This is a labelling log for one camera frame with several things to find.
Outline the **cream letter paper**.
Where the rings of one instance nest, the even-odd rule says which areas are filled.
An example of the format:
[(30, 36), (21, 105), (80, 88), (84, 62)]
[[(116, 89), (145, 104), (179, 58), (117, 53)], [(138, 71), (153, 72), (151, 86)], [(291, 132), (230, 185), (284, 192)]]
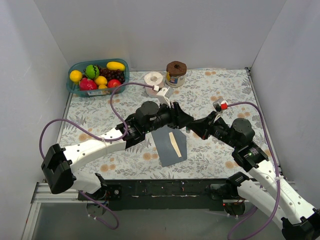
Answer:
[(177, 157), (178, 157), (178, 158), (181, 158), (181, 157), (182, 157), (182, 154), (181, 154), (180, 149), (179, 149), (179, 146), (178, 146), (178, 144), (177, 144), (177, 142), (176, 142), (174, 133), (173, 133), (173, 132), (170, 132), (168, 135), (169, 135), (170, 143), (171, 143), (174, 151), (176, 152)]

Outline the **grey envelope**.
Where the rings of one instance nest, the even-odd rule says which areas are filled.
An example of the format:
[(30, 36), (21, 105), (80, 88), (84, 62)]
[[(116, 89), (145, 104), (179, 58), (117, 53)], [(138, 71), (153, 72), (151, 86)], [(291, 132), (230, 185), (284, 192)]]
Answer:
[[(170, 142), (169, 133), (173, 132), (182, 157), (178, 157)], [(153, 131), (152, 138), (162, 167), (169, 167), (187, 159), (187, 137), (179, 129), (164, 126)]]

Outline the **white toilet paper roll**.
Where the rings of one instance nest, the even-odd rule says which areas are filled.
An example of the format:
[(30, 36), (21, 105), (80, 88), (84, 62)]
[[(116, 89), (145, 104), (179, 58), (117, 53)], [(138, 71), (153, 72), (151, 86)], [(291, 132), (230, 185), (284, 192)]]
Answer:
[[(149, 86), (158, 86), (159, 88), (164, 87), (164, 78), (163, 75), (160, 72), (152, 71), (147, 73), (144, 76), (144, 83)], [(145, 91), (148, 96), (155, 98), (157, 95), (157, 91), (153, 90), (150, 87), (145, 87)]]

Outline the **floral table mat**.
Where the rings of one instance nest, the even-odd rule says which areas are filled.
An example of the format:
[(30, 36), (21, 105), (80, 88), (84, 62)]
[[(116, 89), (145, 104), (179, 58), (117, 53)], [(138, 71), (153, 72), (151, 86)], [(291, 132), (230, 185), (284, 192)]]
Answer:
[[(129, 74), (130, 85), (120, 94), (110, 97), (79, 97), (74, 94), (60, 133), (62, 147), (79, 144), (114, 128), (150, 99), (141, 83), (144, 71)], [(213, 103), (224, 99), (233, 107), (222, 118), (231, 124), (236, 118), (250, 121), (255, 131), (254, 142), (266, 153), (270, 150), (260, 116), (255, 109), (256, 98), (244, 69), (188, 70), (185, 83), (173, 90), (171, 101), (195, 119), (213, 111)], [(94, 160), (81, 168), (88, 174), (99, 173), (105, 179), (213, 179), (228, 178), (241, 168), (232, 158), (232, 148), (216, 138), (200, 139), (195, 133), (186, 134), (187, 158), (171, 166), (162, 166), (153, 136), (147, 134), (143, 142), (123, 151), (117, 151)]]

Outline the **brown toilet paper roll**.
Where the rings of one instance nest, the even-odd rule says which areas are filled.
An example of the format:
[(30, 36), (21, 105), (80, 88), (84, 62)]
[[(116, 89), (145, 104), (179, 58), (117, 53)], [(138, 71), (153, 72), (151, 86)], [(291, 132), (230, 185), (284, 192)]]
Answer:
[(180, 61), (172, 61), (166, 66), (166, 83), (172, 87), (177, 88), (185, 83), (187, 74), (187, 65)]

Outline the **red apple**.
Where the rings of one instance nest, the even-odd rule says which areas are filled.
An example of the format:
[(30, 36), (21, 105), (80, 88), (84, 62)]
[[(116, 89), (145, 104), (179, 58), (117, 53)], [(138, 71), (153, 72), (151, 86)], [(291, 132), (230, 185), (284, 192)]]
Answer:
[(121, 85), (122, 83), (118, 79), (111, 79), (107, 83), (108, 88), (117, 88)]

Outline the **dark purple grapes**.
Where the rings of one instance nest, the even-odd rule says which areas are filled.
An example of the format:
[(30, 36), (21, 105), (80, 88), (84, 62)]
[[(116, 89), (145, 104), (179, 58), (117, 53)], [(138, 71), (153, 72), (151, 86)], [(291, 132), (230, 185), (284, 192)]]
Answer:
[(112, 79), (120, 81), (121, 84), (125, 82), (125, 74), (123, 71), (109, 70), (108, 68), (103, 68), (99, 65), (96, 65), (96, 67), (98, 67), (99, 75), (105, 77), (108, 82)]

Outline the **small yellow fruit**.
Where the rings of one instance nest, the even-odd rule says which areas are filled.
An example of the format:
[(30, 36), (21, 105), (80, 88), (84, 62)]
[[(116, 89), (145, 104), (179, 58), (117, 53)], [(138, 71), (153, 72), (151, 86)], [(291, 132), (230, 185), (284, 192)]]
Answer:
[(99, 90), (108, 89), (108, 86), (104, 85), (104, 84), (101, 84), (101, 85), (98, 86), (98, 89)]

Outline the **yellow lemon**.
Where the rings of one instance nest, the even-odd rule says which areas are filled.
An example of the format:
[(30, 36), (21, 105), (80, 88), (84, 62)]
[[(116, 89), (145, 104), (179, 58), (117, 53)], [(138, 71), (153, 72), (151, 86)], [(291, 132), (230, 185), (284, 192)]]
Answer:
[(79, 70), (73, 70), (69, 74), (69, 79), (76, 85), (79, 84), (82, 78), (83, 78), (83, 73)]
[(100, 86), (100, 85), (105, 85), (107, 86), (108, 85), (108, 80), (104, 77), (104, 76), (98, 76), (95, 80), (94, 80), (95, 84), (97, 86)]

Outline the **yellow mango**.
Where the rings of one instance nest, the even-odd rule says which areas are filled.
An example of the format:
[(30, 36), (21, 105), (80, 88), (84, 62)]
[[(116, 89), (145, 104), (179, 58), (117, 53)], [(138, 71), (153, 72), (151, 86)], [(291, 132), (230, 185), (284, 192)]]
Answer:
[(121, 71), (124, 72), (126, 67), (121, 62), (110, 61), (106, 64), (106, 68), (111, 71)]

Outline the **pink dragon fruit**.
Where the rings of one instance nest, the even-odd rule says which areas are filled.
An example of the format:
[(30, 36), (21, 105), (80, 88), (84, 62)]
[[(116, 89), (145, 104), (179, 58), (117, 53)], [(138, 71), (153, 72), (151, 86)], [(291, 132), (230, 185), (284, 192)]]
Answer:
[(84, 77), (78, 84), (79, 89), (81, 91), (91, 91), (91, 90), (97, 90), (98, 86), (96, 85), (95, 81)]

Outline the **green watermelon ball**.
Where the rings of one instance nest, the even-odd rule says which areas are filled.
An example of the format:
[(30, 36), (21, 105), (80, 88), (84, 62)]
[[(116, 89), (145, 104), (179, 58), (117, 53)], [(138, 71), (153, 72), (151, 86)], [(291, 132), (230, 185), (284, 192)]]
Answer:
[(95, 80), (100, 75), (100, 70), (96, 65), (90, 64), (85, 68), (84, 74), (87, 78)]

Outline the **teal plastic fruit basket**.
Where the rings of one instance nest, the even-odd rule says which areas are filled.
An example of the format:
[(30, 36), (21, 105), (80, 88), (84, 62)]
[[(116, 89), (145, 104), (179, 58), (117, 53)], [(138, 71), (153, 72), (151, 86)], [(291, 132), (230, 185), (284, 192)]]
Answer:
[(125, 76), (125, 81), (124, 83), (122, 83), (121, 85), (127, 83), (129, 81), (129, 77), (130, 77), (130, 71), (129, 71), (129, 67), (128, 64), (125, 60), (120, 59), (120, 58), (114, 58), (114, 59), (103, 59), (103, 60), (92, 60), (92, 61), (84, 61), (84, 62), (79, 62), (74, 64), (68, 71), (68, 78), (67, 78), (67, 83), (66, 83), (66, 88), (70, 93), (76, 94), (79, 97), (92, 97), (92, 96), (103, 96), (103, 95), (111, 95), (112, 92), (116, 89), (116, 88), (108, 88), (108, 89), (97, 89), (96, 90), (80, 90), (79, 89), (79, 85), (78, 84), (74, 84), (70, 78), (70, 72), (73, 70), (78, 70), (80, 72), (82, 72), (83, 74), (83, 78), (87, 78), (85, 75), (85, 68), (88, 65), (99, 65), (102, 68), (106, 68), (106, 64), (108, 62), (119, 62), (125, 65), (125, 70), (124, 70), (124, 76)]

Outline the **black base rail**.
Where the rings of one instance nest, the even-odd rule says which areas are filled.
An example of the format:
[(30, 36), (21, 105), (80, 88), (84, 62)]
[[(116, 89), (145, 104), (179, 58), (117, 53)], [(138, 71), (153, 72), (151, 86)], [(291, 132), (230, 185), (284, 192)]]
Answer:
[(227, 185), (225, 178), (105, 180), (101, 190), (86, 196), (106, 203), (113, 211), (202, 209), (242, 215), (246, 200)]

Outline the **aluminium frame rail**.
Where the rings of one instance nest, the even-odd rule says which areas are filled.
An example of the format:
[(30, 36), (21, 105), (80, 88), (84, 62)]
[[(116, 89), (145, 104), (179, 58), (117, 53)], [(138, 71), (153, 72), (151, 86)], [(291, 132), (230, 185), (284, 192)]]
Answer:
[(34, 191), (25, 240), (225, 240), (254, 233), (267, 220), (252, 204), (243, 203), (245, 216), (234, 212), (239, 205), (229, 200), (200, 196), (128, 196), (112, 201), (110, 214), (68, 190), (52, 194), (47, 184)]

